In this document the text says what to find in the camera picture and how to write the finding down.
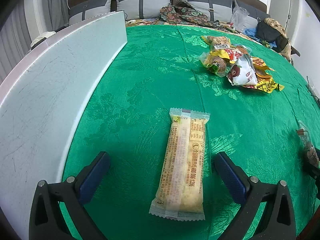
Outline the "clear sausage snack bag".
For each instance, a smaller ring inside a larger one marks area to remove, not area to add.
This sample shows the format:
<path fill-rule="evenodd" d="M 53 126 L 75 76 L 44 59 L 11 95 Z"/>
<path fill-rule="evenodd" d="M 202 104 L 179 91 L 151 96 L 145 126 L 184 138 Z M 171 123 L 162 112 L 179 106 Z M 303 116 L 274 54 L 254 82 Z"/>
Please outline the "clear sausage snack bag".
<path fill-rule="evenodd" d="M 296 130 L 301 142 L 304 145 L 305 157 L 309 164 L 319 168 L 319 155 L 315 146 L 311 141 L 311 135 L 308 128 L 303 124 L 302 121 L 298 122 L 299 128 Z"/>

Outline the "large yellow snack bag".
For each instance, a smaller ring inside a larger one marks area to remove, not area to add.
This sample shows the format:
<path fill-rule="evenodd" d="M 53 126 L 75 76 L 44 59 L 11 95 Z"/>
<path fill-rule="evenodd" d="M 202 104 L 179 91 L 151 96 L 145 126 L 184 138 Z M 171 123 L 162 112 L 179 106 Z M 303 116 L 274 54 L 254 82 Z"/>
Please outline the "large yellow snack bag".
<path fill-rule="evenodd" d="M 267 70 L 274 71 L 274 69 L 269 68 L 262 59 L 252 56 L 251 60 L 255 69 L 257 84 L 243 85 L 243 87 L 260 90 L 268 94 L 272 93 L 274 90 L 282 91 L 285 88 L 283 85 L 276 83 L 273 76 L 266 72 Z"/>

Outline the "pale yellow snack bar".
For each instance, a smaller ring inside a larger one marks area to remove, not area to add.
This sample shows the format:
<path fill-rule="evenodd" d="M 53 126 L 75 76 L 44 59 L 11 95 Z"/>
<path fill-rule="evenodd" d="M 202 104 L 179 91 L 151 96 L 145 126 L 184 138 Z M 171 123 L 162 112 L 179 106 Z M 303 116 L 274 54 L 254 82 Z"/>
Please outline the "pale yellow snack bar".
<path fill-rule="evenodd" d="M 210 114 L 171 108 L 159 187 L 149 213 L 177 221 L 204 220 L 203 165 Z"/>

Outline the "yellow red snack bag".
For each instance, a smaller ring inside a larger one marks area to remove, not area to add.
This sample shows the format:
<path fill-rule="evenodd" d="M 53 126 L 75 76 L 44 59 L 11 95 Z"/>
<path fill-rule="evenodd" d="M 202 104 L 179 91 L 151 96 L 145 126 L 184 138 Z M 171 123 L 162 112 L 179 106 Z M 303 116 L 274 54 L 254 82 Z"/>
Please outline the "yellow red snack bag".
<path fill-rule="evenodd" d="M 230 63 L 235 63 L 242 55 L 249 55 L 249 51 L 243 46 L 233 46 L 230 48 L 214 48 L 210 55 L 218 56 Z"/>

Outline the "white cardboard box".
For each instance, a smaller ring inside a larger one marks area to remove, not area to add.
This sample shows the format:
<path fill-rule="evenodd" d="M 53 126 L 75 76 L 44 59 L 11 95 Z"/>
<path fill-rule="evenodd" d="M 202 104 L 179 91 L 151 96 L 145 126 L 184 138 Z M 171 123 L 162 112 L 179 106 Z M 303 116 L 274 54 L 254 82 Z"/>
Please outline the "white cardboard box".
<path fill-rule="evenodd" d="M 95 16 L 44 40 L 1 83 L 1 209 L 21 239 L 36 184 L 61 181 L 82 114 L 125 44 L 122 11 Z"/>

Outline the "white red snack packet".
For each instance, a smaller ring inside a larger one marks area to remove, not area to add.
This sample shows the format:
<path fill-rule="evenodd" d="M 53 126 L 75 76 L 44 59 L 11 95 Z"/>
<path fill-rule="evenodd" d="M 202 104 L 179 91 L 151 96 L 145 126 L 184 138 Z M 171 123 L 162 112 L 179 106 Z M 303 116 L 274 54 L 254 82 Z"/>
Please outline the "white red snack packet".
<path fill-rule="evenodd" d="M 249 55 L 239 57 L 227 75 L 228 81 L 233 86 L 256 86 L 257 76 Z"/>

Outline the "green brown snack packet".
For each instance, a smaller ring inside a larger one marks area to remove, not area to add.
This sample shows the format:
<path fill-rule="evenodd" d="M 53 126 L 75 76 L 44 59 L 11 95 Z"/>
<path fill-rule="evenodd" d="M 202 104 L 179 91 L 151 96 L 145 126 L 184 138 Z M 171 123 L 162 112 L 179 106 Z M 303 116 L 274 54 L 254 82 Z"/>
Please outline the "green brown snack packet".
<path fill-rule="evenodd" d="M 219 56 L 214 56 L 211 53 L 202 53 L 200 62 L 204 68 L 219 77 L 225 77 L 228 74 L 227 63 Z"/>

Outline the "black bag with scarf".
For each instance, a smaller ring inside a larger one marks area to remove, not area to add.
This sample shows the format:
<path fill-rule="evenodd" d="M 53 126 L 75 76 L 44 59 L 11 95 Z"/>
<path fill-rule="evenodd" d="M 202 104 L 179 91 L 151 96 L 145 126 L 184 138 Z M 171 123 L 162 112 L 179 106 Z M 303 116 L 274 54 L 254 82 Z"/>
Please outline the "black bag with scarf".
<path fill-rule="evenodd" d="M 291 45 L 284 27 L 275 19 L 265 18 L 257 24 L 256 37 L 268 43 L 275 43 L 273 50 L 292 63 L 291 56 L 300 57 L 300 52 Z"/>

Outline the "peanut snack bag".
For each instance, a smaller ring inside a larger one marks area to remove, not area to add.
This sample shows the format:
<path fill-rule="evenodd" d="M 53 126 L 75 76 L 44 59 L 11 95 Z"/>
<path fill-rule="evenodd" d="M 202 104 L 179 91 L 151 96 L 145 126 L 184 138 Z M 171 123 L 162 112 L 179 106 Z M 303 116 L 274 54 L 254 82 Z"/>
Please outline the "peanut snack bag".
<path fill-rule="evenodd" d="M 228 49 L 231 47 L 231 41 L 225 36 L 201 36 L 202 40 L 210 46 L 211 51 Z"/>

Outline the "grey pillow far right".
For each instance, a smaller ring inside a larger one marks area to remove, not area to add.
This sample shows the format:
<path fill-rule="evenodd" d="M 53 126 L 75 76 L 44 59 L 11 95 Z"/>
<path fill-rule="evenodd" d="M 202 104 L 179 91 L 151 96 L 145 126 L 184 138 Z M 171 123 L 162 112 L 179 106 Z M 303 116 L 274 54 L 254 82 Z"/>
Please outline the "grey pillow far right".
<path fill-rule="evenodd" d="M 251 6 L 246 3 L 234 0 L 234 5 L 238 5 L 247 10 L 249 15 L 245 18 L 244 28 L 256 28 L 260 21 L 264 21 L 265 18 L 270 17 L 269 14 Z"/>

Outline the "grey pillow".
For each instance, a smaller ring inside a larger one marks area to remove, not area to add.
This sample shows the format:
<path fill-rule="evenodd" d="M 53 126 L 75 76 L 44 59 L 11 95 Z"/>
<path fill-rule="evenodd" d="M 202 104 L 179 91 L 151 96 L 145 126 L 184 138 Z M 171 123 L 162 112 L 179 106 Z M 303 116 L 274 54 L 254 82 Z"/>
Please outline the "grey pillow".
<path fill-rule="evenodd" d="M 233 0 L 185 0 L 209 21 L 229 22 L 233 12 Z"/>
<path fill-rule="evenodd" d="M 125 20 L 158 18 L 160 9 L 170 4 L 170 0 L 116 0 L 117 11 L 123 11 Z"/>
<path fill-rule="evenodd" d="M 269 14 L 251 6 L 246 3 L 234 0 L 234 5 L 238 5 L 247 10 L 249 15 L 245 18 L 244 28 L 256 28 L 260 21 L 264 21 L 265 18 L 270 17 Z"/>
<path fill-rule="evenodd" d="M 69 25 L 111 12 L 112 0 L 87 0 L 70 7 Z"/>

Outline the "clear plastic bag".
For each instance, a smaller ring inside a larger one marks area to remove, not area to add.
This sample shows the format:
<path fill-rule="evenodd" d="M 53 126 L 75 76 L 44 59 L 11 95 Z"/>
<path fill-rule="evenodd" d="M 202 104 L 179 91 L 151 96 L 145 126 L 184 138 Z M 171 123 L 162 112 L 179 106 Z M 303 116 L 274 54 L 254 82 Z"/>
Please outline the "clear plastic bag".
<path fill-rule="evenodd" d="M 239 32 L 243 32 L 248 16 L 249 12 L 245 8 L 239 6 L 234 7 L 231 16 L 231 24 L 234 27 L 234 29 Z"/>

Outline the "green bedspread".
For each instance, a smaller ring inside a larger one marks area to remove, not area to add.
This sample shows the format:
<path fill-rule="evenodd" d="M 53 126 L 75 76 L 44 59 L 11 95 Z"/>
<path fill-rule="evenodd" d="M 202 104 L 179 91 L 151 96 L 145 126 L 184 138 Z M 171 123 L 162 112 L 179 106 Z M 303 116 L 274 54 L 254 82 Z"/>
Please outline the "green bedspread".
<path fill-rule="evenodd" d="M 199 61 L 209 50 L 203 35 L 217 31 L 190 26 L 129 27 L 127 45 L 94 91 L 76 130 L 64 176 L 77 174 L 100 151 L 111 167 L 86 206 L 108 239 L 217 239 L 239 206 L 211 157 L 226 152 L 248 175 L 265 183 L 287 182 L 297 231 L 317 207 L 314 181 L 302 170 L 305 125 L 319 145 L 319 107 L 306 81 L 282 56 L 231 36 L 272 68 L 281 91 L 232 86 Z M 203 221 L 178 222 L 149 214 L 158 189 L 171 125 L 171 108 L 207 112 L 203 165 Z"/>

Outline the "white cloth on pile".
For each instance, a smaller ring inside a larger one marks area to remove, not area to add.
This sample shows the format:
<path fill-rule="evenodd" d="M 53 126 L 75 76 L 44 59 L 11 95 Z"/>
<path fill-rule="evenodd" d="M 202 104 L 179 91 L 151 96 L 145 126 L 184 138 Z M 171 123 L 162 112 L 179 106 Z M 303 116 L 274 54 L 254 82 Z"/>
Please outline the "white cloth on pile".
<path fill-rule="evenodd" d="M 38 37 L 36 37 L 36 38 L 32 41 L 30 47 L 31 47 L 31 48 L 35 47 L 38 43 L 41 43 L 43 40 L 45 40 L 45 39 L 53 36 L 55 33 L 56 33 L 55 31 L 46 31 L 46 32 L 40 34 Z"/>

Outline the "floral cloth bundle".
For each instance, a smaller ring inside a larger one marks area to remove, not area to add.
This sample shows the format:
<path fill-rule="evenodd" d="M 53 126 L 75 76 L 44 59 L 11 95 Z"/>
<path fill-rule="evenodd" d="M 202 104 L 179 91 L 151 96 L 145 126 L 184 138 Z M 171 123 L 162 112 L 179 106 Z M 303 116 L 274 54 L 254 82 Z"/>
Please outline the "floral cloth bundle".
<path fill-rule="evenodd" d="M 159 10 L 160 18 L 170 24 L 199 25 L 210 28 L 220 28 L 217 21 L 208 20 L 208 16 L 195 9 L 184 0 L 178 0 L 174 5 L 169 4 Z"/>

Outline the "floral bedsheet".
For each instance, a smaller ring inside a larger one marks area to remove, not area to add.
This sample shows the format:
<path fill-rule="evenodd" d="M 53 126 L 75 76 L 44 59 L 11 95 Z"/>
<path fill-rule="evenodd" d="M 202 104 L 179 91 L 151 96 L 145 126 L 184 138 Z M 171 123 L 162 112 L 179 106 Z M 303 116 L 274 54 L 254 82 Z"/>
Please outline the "floral bedsheet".
<path fill-rule="evenodd" d="M 148 19 L 142 19 L 142 20 L 141 19 L 125 20 L 125 25 L 126 25 L 126 27 L 136 27 L 136 26 L 146 26 L 146 25 L 171 25 L 171 26 L 182 26 L 185 28 L 195 27 L 195 28 L 205 29 L 206 32 L 218 31 L 218 32 L 224 33 L 224 34 L 230 34 L 230 35 L 242 37 L 246 40 L 250 40 L 250 41 L 253 41 L 256 43 L 260 42 L 259 40 L 256 40 L 255 38 L 251 38 L 245 34 L 242 34 L 238 31 L 235 31 L 235 30 L 233 30 L 231 28 L 227 28 L 227 27 L 213 28 L 213 27 L 205 27 L 205 26 L 194 25 L 194 24 L 172 24 L 172 23 L 165 22 L 159 18 L 148 18 Z"/>

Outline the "grey pillow far left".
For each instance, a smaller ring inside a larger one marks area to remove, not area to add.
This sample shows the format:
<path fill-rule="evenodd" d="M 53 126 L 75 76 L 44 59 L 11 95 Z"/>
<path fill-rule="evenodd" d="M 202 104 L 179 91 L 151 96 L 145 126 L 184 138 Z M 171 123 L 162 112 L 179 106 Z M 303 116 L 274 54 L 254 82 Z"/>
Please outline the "grey pillow far left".
<path fill-rule="evenodd" d="M 69 25 L 111 12 L 112 0 L 87 0 L 70 7 Z"/>

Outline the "grey curtain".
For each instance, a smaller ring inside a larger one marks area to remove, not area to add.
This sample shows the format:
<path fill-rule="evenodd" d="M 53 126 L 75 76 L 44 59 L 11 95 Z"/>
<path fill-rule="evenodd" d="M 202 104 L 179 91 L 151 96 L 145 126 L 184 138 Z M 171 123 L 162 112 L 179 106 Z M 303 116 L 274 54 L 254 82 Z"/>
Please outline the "grey curtain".
<path fill-rule="evenodd" d="M 44 21 L 48 31 L 56 31 L 68 23 L 68 0 L 42 0 Z"/>

